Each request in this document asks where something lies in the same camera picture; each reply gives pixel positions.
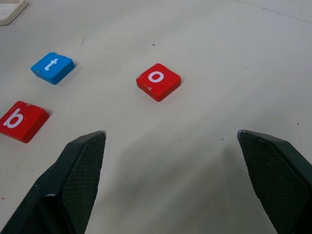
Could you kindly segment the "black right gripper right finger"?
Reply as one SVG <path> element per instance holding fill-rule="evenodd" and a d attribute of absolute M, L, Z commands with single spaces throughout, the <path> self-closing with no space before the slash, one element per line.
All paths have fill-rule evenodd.
<path fill-rule="evenodd" d="M 286 140 L 237 133 L 257 198 L 279 234 L 312 232 L 312 166 Z"/>

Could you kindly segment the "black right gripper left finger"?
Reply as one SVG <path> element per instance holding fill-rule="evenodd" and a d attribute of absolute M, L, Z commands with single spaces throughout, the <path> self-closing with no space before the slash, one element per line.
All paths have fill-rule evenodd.
<path fill-rule="evenodd" d="M 98 193 L 106 133 L 69 142 L 34 183 L 3 234 L 83 234 Z"/>

